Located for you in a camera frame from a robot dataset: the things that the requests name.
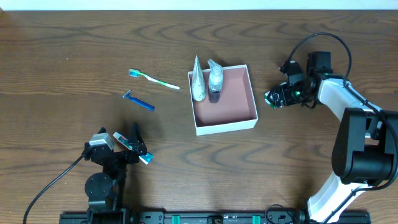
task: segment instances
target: wood grain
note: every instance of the wood grain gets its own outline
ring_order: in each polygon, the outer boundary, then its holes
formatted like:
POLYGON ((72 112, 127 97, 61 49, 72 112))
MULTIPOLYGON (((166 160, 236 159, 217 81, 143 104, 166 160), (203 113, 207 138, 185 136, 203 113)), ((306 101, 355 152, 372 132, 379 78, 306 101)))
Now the wood grain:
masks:
MULTIPOLYGON (((398 18, 390 11, 4 12, 0 18, 0 222, 20 223, 36 194, 68 167, 104 126, 128 132, 137 121, 148 166, 129 167, 125 203, 142 209, 265 210, 301 207, 331 173, 339 121, 325 106, 272 110, 263 94, 284 80, 277 67, 295 44, 332 32, 353 54, 350 80, 375 104, 398 110, 398 18), (254 129, 195 136, 187 72, 248 64, 259 121, 254 129), (138 68, 180 91, 131 78, 138 68), (121 95, 156 107, 148 112, 121 95)), ((336 73, 347 56, 319 37, 296 53, 332 52, 336 73)), ((29 223, 58 223, 84 211, 86 179, 101 169, 80 162, 33 207, 29 223)), ((350 208, 373 223, 396 222, 398 184, 365 193, 350 208)))

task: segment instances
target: toothbrush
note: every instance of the toothbrush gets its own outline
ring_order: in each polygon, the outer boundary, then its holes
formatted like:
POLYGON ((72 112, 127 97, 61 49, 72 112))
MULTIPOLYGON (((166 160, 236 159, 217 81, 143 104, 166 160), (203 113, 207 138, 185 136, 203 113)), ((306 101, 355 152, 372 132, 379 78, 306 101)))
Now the toothbrush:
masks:
POLYGON ((144 73, 140 72, 140 71, 137 70, 137 69, 130 69, 130 70, 129 70, 129 76, 138 78, 139 75, 142 75, 143 77, 147 78, 149 81, 162 84, 163 86, 167 86, 167 87, 169 87, 169 88, 173 88, 173 89, 176 89, 176 90, 179 90, 179 89, 180 89, 179 86, 172 85, 172 84, 168 84, 168 83, 163 82, 163 81, 160 81, 160 80, 156 80, 155 78, 152 78, 152 77, 150 77, 149 75, 144 74, 144 73))

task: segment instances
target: wire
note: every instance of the wire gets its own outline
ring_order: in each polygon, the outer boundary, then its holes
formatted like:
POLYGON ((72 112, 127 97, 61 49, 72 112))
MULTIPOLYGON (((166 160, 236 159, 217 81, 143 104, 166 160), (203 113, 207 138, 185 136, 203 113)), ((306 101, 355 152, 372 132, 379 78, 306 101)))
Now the wire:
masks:
POLYGON ((61 179, 65 174, 67 174, 76 164, 79 163, 79 161, 84 157, 84 155, 81 155, 72 165, 70 165, 69 168, 67 168, 65 171, 63 171, 62 174, 60 174, 57 178, 55 178, 53 181, 51 181, 51 183, 49 183, 39 194, 37 194, 37 196, 33 199, 33 201, 30 203, 30 205, 27 207, 27 210, 25 212, 24 215, 24 222, 23 224, 26 224, 26 220, 27 220, 27 215, 29 214, 29 211, 31 210, 31 208, 33 207, 33 205, 36 203, 37 199, 39 199, 40 196, 42 196, 42 194, 44 194, 44 192, 49 189, 53 184, 55 184, 59 179, 61 179))
MULTIPOLYGON (((340 41, 340 43, 344 46, 344 48, 347 51, 348 54, 348 68, 347 68, 347 72, 346 75, 344 76, 344 87, 353 95, 355 96, 355 98, 357 98, 363 105, 367 106, 368 108, 372 109, 374 111, 374 113, 377 115, 377 117, 387 126, 387 130, 389 129, 391 134, 392 134, 392 138, 394 140, 394 143, 396 145, 396 151, 397 151, 397 156, 398 156, 398 138, 397 138, 397 134, 394 130, 394 128, 392 127, 391 123, 386 119, 386 117, 384 116, 384 112, 383 110, 377 110, 367 99, 363 98, 362 96, 359 96, 352 88, 351 85, 347 83, 348 81, 348 75, 349 75, 349 71, 351 70, 351 64, 352 64, 352 56, 351 56, 351 52, 348 48, 348 46, 346 45, 346 43, 339 38, 338 36, 331 34, 331 33, 327 33, 327 32, 319 32, 319 33, 315 33, 312 34, 306 38, 304 38, 300 43, 298 43, 296 45, 296 47, 293 49, 292 53, 290 53, 289 55, 289 59, 287 60, 288 62, 291 61, 294 52, 308 39, 311 39, 312 37, 318 36, 318 35, 327 35, 330 37, 333 37, 335 39, 337 39, 338 41, 340 41)), ((325 221, 323 221, 323 224, 328 223, 328 221, 340 210, 342 209, 347 203, 348 201, 354 197, 356 195, 356 193, 360 192, 360 191, 374 191, 374 190, 382 190, 387 188, 388 186, 390 186, 397 178, 398 176, 398 159, 397 159, 397 163, 396 163, 396 169, 394 171, 394 174, 392 175, 392 177, 382 186, 378 186, 378 187, 371 187, 371 188, 358 188, 353 190, 348 197, 346 197, 344 199, 344 201, 336 208, 336 210, 332 211, 330 213, 330 215, 325 219, 325 221)))
MULTIPOLYGON (((275 224, 275 223, 274 223, 273 221, 271 221, 271 220, 268 219, 268 210, 269 210, 270 208, 272 208, 272 207, 275 207, 275 206, 279 206, 279 207, 281 207, 281 208, 284 208, 282 205, 279 205, 279 204, 273 204, 273 205, 271 205, 270 207, 267 208, 267 210, 266 210, 266 219, 267 219, 267 221, 268 221, 269 223, 271 223, 271 224, 275 224)), ((289 212, 287 212, 287 211, 286 211, 286 213, 292 218, 292 221, 291 221, 291 222, 288 222, 288 223, 286 223, 286 224, 293 223, 293 221, 294 221, 293 216, 292 216, 289 212)))

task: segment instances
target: cardboard box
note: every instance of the cardboard box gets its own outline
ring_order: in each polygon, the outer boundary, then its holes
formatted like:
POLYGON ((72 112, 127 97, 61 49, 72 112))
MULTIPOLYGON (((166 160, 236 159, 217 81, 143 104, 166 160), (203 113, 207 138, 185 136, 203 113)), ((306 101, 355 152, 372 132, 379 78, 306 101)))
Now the cardboard box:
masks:
MULTIPOLYGON (((249 129, 258 121, 248 67, 237 65, 223 70, 224 81, 219 102, 210 103, 208 100, 210 69, 203 70, 206 98, 202 102, 193 101, 191 94, 197 136, 249 129)), ((193 72, 188 72, 190 90, 192 75, 193 72)))

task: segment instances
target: dark liquid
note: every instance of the dark liquid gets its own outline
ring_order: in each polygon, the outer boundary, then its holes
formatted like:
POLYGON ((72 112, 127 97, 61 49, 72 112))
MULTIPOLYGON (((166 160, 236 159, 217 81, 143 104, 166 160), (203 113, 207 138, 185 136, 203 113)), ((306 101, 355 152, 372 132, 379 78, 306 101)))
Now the dark liquid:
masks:
POLYGON ((209 91, 210 103, 217 103, 218 100, 220 99, 220 95, 221 95, 220 91, 216 91, 216 92, 209 91))

